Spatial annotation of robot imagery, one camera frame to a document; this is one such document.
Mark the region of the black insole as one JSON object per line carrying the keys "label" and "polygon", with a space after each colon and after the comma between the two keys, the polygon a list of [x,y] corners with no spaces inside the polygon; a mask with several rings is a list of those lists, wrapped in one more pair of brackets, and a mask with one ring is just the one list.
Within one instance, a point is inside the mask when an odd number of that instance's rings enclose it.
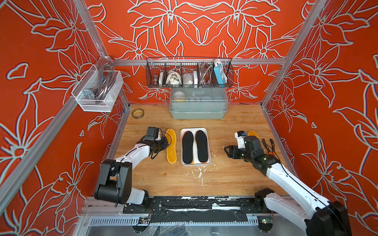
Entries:
{"label": "black insole", "polygon": [[193,133],[191,131],[186,131],[182,138],[183,162],[185,164],[191,164],[193,162],[193,143]]}
{"label": "black insole", "polygon": [[195,141],[197,145],[197,156],[200,163],[206,163],[208,157],[208,142],[207,136],[204,131],[199,130],[196,132]]}

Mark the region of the white storage tray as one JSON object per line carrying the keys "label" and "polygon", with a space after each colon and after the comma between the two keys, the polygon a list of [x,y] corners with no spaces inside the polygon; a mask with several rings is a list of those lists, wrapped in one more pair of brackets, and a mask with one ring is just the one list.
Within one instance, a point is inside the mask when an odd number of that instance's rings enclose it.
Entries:
{"label": "white storage tray", "polygon": [[[202,130],[205,132],[206,136],[207,136],[207,142],[208,142],[208,161],[206,163],[200,163],[200,161],[198,160],[198,156],[197,156],[197,145],[196,145],[196,141],[195,141],[195,135],[196,135],[196,132],[199,131],[199,130]],[[191,131],[193,133],[193,136],[194,136],[194,143],[193,143],[193,156],[194,156],[194,159],[195,159],[195,164],[193,165],[190,165],[190,164],[185,164],[183,162],[183,151],[182,151],[182,138],[183,138],[183,135],[186,131]],[[211,162],[212,162],[212,158],[211,158],[211,152],[210,152],[210,146],[209,146],[209,140],[208,140],[208,133],[207,133],[207,130],[205,128],[184,128],[180,131],[180,140],[181,140],[181,163],[184,165],[184,166],[207,166],[207,165],[210,165]]]}

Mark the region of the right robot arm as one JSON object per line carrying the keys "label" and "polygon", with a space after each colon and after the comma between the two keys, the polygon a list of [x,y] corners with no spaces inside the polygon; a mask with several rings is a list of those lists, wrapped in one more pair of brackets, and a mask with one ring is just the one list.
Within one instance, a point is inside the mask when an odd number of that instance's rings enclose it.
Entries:
{"label": "right robot arm", "polygon": [[243,131],[235,134],[237,145],[224,148],[231,159],[249,162],[264,176],[278,184],[297,203],[293,204],[273,190],[265,188],[255,194],[263,209],[276,212],[295,224],[308,236],[350,236],[348,212],[339,201],[331,202],[294,176],[273,154],[265,153],[256,136]]}

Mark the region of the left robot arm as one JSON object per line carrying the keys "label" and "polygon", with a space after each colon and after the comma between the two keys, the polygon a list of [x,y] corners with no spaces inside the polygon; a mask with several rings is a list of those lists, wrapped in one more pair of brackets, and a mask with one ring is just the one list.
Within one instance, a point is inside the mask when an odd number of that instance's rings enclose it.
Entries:
{"label": "left robot arm", "polygon": [[94,190],[94,198],[115,205],[139,205],[149,207],[148,191],[132,186],[132,171],[148,157],[154,159],[171,144],[171,138],[157,127],[149,127],[135,146],[116,159],[103,161]]}

